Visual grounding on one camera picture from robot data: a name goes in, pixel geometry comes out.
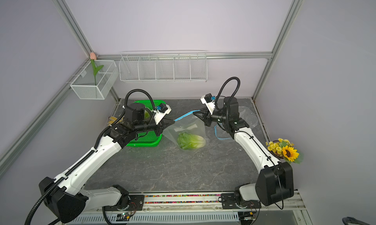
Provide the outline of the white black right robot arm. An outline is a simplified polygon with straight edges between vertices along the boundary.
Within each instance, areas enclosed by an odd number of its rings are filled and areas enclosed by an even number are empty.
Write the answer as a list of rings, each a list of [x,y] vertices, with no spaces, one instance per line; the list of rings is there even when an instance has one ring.
[[[205,107],[194,115],[211,126],[217,123],[242,146],[257,168],[256,183],[244,184],[234,191],[236,205],[246,207],[251,201],[265,206],[283,203],[294,196],[293,169],[268,152],[253,134],[249,124],[240,117],[239,104],[235,98],[240,88],[240,79],[231,77],[221,86],[217,96],[206,94],[201,97]]]

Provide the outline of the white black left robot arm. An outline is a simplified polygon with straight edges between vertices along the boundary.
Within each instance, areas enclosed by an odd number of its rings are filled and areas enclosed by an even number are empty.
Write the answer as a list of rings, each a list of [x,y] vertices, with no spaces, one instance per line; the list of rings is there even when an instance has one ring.
[[[106,189],[85,190],[88,179],[113,155],[129,142],[144,137],[148,132],[160,136],[174,120],[166,119],[171,107],[156,105],[151,95],[142,89],[127,93],[122,113],[97,137],[93,147],[75,164],[55,178],[44,178],[39,183],[41,197],[30,210],[25,224],[30,225],[41,204],[57,217],[52,224],[69,223],[82,212],[95,208],[115,206],[119,210],[136,209],[129,192],[120,185]]]

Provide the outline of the clear blue-zip zip-top bag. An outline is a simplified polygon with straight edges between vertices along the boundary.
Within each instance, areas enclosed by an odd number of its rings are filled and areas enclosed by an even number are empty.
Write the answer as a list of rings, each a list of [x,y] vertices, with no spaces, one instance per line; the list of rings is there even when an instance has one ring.
[[[251,108],[246,106],[239,106],[239,117],[230,122],[230,127],[233,132],[237,132],[242,127],[249,127],[252,130],[259,125],[258,118]],[[234,142],[235,140],[224,130],[222,130],[219,125],[214,127],[215,137],[223,142]]]

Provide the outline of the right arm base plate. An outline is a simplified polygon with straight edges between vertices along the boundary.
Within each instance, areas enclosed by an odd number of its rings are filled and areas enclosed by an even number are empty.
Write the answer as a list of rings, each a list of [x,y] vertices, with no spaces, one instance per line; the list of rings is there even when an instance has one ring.
[[[222,193],[218,197],[223,209],[260,209],[259,201],[242,201],[240,195],[236,193]]]

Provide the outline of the zip-top bag with label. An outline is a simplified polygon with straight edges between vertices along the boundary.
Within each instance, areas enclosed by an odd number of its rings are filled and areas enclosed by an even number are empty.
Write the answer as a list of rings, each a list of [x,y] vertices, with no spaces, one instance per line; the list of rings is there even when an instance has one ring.
[[[193,114],[195,111],[197,110],[190,111],[175,119],[175,123],[163,131],[163,136],[173,142],[173,144],[178,148],[180,147],[177,144],[177,138],[182,132],[199,135],[205,138],[206,142],[208,141],[206,137],[205,125]]]

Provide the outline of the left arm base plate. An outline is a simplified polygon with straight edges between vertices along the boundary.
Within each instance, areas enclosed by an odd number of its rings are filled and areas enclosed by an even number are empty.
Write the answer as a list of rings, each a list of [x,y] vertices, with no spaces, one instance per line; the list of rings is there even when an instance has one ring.
[[[105,211],[141,211],[145,202],[145,195],[135,194],[122,196],[113,206],[105,206]]]

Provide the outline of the green chinese cabbage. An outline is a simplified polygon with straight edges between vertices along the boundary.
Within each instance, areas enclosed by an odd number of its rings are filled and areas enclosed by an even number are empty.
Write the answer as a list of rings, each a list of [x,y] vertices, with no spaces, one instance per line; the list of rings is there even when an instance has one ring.
[[[145,112],[144,112],[144,120],[145,120],[145,121],[150,120],[151,115],[152,115],[151,110],[150,110],[149,108],[145,108]]]

